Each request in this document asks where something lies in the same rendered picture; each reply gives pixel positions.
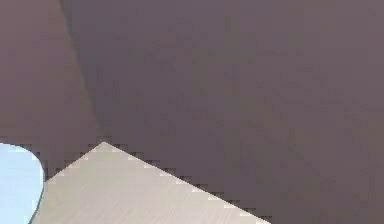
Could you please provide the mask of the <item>pale blue rounded object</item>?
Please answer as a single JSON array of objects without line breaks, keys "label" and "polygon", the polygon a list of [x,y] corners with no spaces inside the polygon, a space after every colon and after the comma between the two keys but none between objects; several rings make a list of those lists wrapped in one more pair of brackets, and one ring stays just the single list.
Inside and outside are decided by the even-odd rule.
[{"label": "pale blue rounded object", "polygon": [[43,189],[40,160],[23,147],[0,143],[0,224],[30,224]]}]

